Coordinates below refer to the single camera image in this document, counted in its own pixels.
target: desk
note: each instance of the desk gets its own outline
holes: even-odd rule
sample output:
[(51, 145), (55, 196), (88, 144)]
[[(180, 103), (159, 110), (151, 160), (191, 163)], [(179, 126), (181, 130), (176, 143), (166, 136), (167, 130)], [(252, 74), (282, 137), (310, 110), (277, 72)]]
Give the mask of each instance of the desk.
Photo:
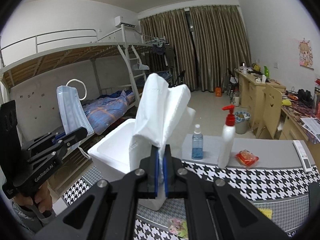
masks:
[[(263, 90), (266, 84), (255, 83), (256, 77), (250, 74), (243, 74), (242, 72), (235, 70), (239, 78), (239, 92), (240, 103), (242, 108), (247, 108), (251, 115), (249, 124), (252, 129), (258, 127), (260, 120), (262, 120), (265, 95)], [(277, 88), (279, 91), (284, 92), (285, 86), (270, 82), (270, 86)]]
[[(204, 136), (204, 158), (197, 161), (191, 159), (191, 138), (192, 135), (188, 134), (182, 145), (183, 166), (186, 169), (197, 173), (202, 179), (222, 178), (232, 187), (238, 188), (256, 207), (272, 209), (273, 222), (288, 234), (304, 222), (309, 209), (308, 184), (320, 181), (320, 175), (303, 141), (301, 143), (313, 166), (313, 171), (308, 174), (303, 172), (298, 154), (289, 140), (235, 138), (229, 164), (226, 169), (221, 170), (216, 166), (221, 137)], [(260, 158), (255, 167), (247, 170), (234, 159), (234, 155), (243, 149), (248, 149)], [(77, 199), (78, 195), (83, 194), (99, 179), (102, 176), (94, 166), (83, 175), (82, 187), (77, 182), (65, 193), (64, 198), (67, 199), (70, 193)], [(156, 234), (159, 231), (158, 235), (165, 234), (170, 218), (186, 219), (183, 199), (167, 199), (159, 211), (138, 205), (134, 237), (139, 234), (141, 240), (154, 239), (151, 234), (144, 234), (142, 228)]]
[(301, 121), (302, 117), (315, 117), (307, 114), (301, 114), (297, 110), (299, 107), (295, 102), (290, 106), (282, 106), (281, 111), (286, 118), (280, 135), (281, 140), (304, 140), (309, 151), (312, 154), (315, 163), (320, 166), (320, 143), (307, 130), (305, 130)]

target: red food wrapper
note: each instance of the red food wrapper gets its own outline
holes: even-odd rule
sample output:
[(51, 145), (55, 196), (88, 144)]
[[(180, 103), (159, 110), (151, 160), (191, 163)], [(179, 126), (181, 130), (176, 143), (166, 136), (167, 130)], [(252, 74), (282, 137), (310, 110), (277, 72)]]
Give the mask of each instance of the red food wrapper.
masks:
[(236, 154), (235, 157), (240, 164), (246, 167), (250, 167), (259, 160), (259, 157), (255, 156), (248, 150), (243, 150), (239, 152), (238, 154)]

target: green bottle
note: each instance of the green bottle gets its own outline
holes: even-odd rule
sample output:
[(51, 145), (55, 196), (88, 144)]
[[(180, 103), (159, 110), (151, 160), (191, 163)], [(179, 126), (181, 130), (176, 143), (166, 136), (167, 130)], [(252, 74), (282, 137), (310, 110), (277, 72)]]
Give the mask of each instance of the green bottle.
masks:
[(269, 70), (267, 68), (267, 66), (264, 66), (264, 75), (269, 78)]

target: white paper towel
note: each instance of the white paper towel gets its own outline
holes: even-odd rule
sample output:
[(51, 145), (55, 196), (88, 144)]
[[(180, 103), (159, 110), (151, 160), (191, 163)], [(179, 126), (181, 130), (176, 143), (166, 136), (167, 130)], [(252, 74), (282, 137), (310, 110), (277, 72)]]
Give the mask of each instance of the white paper towel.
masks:
[(148, 76), (129, 147), (131, 171), (139, 167), (142, 158), (150, 156), (152, 145), (159, 148), (160, 183), (165, 145), (170, 144), (172, 156), (182, 158), (181, 146), (196, 113), (187, 107), (190, 96), (186, 85), (169, 88), (159, 75)]

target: red pump head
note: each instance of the red pump head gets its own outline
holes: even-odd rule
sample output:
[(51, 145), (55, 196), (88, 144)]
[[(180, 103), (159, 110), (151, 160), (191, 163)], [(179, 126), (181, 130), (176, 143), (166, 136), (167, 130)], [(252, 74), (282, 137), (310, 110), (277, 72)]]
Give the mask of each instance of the red pump head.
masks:
[(236, 118), (233, 114), (234, 109), (235, 109), (234, 105), (225, 106), (222, 108), (222, 110), (229, 110), (229, 114), (227, 115), (227, 118), (226, 118), (226, 125), (227, 126), (234, 126), (236, 123)]

